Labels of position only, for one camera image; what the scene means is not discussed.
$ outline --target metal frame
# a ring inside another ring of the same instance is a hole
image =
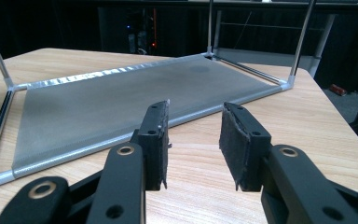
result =
[[[244,104],[246,102],[249,102],[249,101],[252,101],[252,100],[255,100],[255,99],[259,99],[259,98],[262,98],[262,97],[265,97],[265,96],[268,96],[268,95],[271,95],[271,94],[274,94],[274,93],[277,93],[277,92],[280,92],[280,91],[286,91],[286,90],[289,90],[289,89],[293,88],[294,81],[295,81],[295,76],[296,76],[296,70],[297,70],[297,67],[298,67],[298,62],[299,62],[299,57],[300,57],[300,52],[301,52],[302,44],[303,44],[303,41],[304,41],[304,36],[305,36],[305,34],[307,32],[308,24],[309,24],[309,20],[310,20],[310,15],[311,15],[311,12],[312,12],[312,10],[314,8],[315,3],[316,3],[316,0],[310,0],[308,10],[307,10],[307,14],[306,14],[306,18],[304,20],[304,25],[303,25],[303,29],[302,29],[302,32],[301,32],[301,36],[299,38],[299,42],[298,42],[298,45],[297,45],[295,60],[294,60],[293,65],[292,65],[290,75],[287,78],[287,80],[283,80],[283,79],[279,79],[279,78],[273,77],[271,75],[262,73],[260,71],[255,70],[255,69],[252,69],[250,67],[244,66],[242,64],[230,62],[229,60],[222,59],[220,57],[217,57],[217,56],[213,55],[213,47],[212,47],[213,0],[210,0],[210,3],[209,3],[208,47],[207,47],[207,52],[204,53],[203,55],[205,57],[207,57],[207,58],[213,58],[213,59],[221,60],[224,63],[229,63],[229,64],[232,64],[232,65],[235,65],[236,67],[239,67],[241,70],[243,70],[245,72],[257,75],[258,77],[262,77],[265,80],[268,80],[268,81],[271,81],[274,84],[277,84],[276,87],[274,87],[274,88],[272,88],[270,90],[262,91],[262,92],[259,92],[258,94],[253,94],[251,96],[242,97],[242,98],[240,98],[238,100],[233,101],[232,103]],[[6,70],[6,67],[5,67],[4,61],[2,60],[1,55],[0,55],[0,69],[1,69],[1,72],[2,72],[3,77],[4,77],[4,81],[7,84],[7,96],[5,98],[5,101],[4,101],[4,103],[2,105],[2,108],[1,108],[1,111],[0,111],[0,133],[1,133],[2,129],[3,129],[3,126],[4,126],[4,123],[5,123],[6,116],[7,116],[7,111],[10,108],[10,103],[11,103],[11,101],[13,99],[13,96],[14,96],[15,92],[16,91],[27,90],[30,87],[30,83],[23,83],[23,84],[19,84],[19,85],[13,84],[13,82],[12,82],[12,80],[11,80],[7,70]],[[177,125],[177,124],[180,124],[181,121],[184,122],[184,121],[188,121],[189,119],[197,119],[197,118],[199,118],[201,116],[204,116],[204,115],[206,115],[208,113],[217,112],[217,111],[221,110],[221,108],[222,108],[221,105],[216,106],[214,108],[208,108],[206,110],[203,110],[203,111],[197,113],[196,115],[189,116],[189,118],[187,118],[187,120],[170,120],[170,125],[171,126]],[[8,181],[14,180],[14,179],[15,179],[15,176],[13,174],[13,171],[9,170],[9,171],[3,172],[3,173],[0,174],[0,185],[6,183]]]

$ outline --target hole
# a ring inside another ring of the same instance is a hole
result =
[[[32,199],[41,199],[49,196],[57,188],[57,185],[49,180],[38,184],[31,188],[28,192],[28,197]]]
[[[291,149],[289,147],[282,147],[280,149],[280,152],[283,155],[288,156],[288,157],[296,157],[296,156],[298,156],[298,153],[294,149]]]
[[[130,155],[134,150],[135,148],[133,147],[121,147],[117,150],[117,154],[121,156],[127,156]]]
[[[342,216],[342,214],[335,208],[324,207],[323,211],[328,217],[331,217],[334,220],[340,221],[344,219],[344,216]]]
[[[41,194],[41,193],[45,193],[49,189],[50,189],[49,185],[42,185],[39,188],[37,188],[34,192],[37,193],[37,194]]]
[[[129,147],[123,147],[120,152],[121,153],[129,153],[131,151],[131,149]]]
[[[124,213],[123,207],[121,207],[120,205],[113,205],[107,209],[106,216],[115,219],[121,217],[123,213]]]

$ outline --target wooden table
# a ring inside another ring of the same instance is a hole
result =
[[[159,57],[64,49],[40,49],[6,60],[17,84],[95,72]],[[289,68],[250,64],[275,77]],[[0,74],[0,106],[6,86]],[[0,172],[10,169],[21,118],[24,91],[16,93],[0,142]],[[272,135],[272,144],[304,150],[325,176],[358,190],[358,137],[318,85],[304,71],[295,87],[244,105]],[[171,128],[168,189],[147,192],[148,223],[265,223],[260,193],[235,191],[218,147],[221,114]],[[30,181],[58,175],[74,184],[103,168],[108,150],[28,175],[0,186],[0,212]]]

